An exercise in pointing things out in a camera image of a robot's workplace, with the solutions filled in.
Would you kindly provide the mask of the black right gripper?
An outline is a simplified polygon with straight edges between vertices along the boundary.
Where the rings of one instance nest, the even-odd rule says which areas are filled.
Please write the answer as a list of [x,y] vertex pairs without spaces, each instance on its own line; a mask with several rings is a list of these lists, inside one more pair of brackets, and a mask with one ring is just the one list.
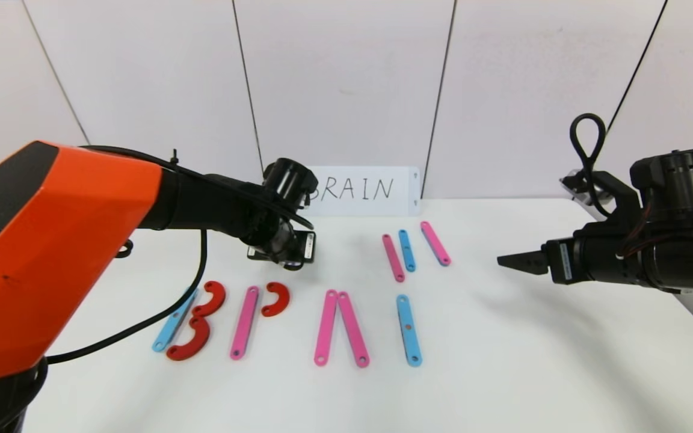
[[497,264],[533,275],[550,269],[553,282],[564,285],[599,281],[642,286],[644,272],[638,258],[617,256],[621,243],[619,236],[578,230],[569,238],[547,241],[542,250],[497,257]]

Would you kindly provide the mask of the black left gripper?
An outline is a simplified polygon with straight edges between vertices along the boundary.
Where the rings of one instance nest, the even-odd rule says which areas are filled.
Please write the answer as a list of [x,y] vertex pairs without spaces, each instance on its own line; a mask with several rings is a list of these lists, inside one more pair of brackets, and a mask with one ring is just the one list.
[[315,259],[316,233],[310,230],[281,230],[260,247],[248,246],[247,258],[283,264],[288,271],[299,271]]

